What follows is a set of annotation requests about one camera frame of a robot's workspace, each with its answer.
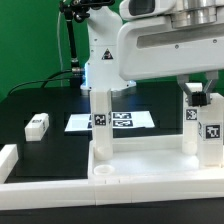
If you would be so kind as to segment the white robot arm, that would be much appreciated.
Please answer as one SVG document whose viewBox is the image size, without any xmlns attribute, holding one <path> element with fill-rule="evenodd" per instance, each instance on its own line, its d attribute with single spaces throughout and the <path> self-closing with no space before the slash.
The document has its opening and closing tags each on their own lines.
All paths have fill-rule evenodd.
<svg viewBox="0 0 224 224">
<path fill-rule="evenodd" d="M 190 106 L 211 103 L 224 69 L 224 0 L 123 0 L 90 4 L 86 85 L 113 90 L 175 76 Z"/>
</svg>

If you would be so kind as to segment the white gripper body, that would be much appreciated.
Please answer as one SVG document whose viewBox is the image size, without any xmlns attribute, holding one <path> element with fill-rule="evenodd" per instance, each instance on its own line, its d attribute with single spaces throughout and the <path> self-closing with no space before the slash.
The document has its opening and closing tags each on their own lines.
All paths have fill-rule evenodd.
<svg viewBox="0 0 224 224">
<path fill-rule="evenodd" d="M 123 79 L 224 69 L 224 0 L 123 0 L 119 12 Z"/>
</svg>

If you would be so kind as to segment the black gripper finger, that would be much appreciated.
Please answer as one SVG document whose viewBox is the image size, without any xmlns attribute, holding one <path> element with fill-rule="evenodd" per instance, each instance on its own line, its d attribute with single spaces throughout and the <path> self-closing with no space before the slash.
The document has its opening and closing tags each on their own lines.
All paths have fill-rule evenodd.
<svg viewBox="0 0 224 224">
<path fill-rule="evenodd" d="M 187 99 L 186 102 L 189 106 L 198 106 L 199 105 L 199 93 L 193 92 L 188 86 L 187 83 L 189 81 L 188 75 L 179 75 L 177 77 L 177 82 L 182 91 L 186 94 Z"/>
<path fill-rule="evenodd" d="M 210 94 L 212 93 L 213 89 L 217 84 L 219 74 L 217 70 L 208 71 L 205 73 L 205 77 L 207 79 L 207 82 L 201 92 L 201 99 L 200 99 L 201 106 L 206 106 L 211 103 Z"/>
</svg>

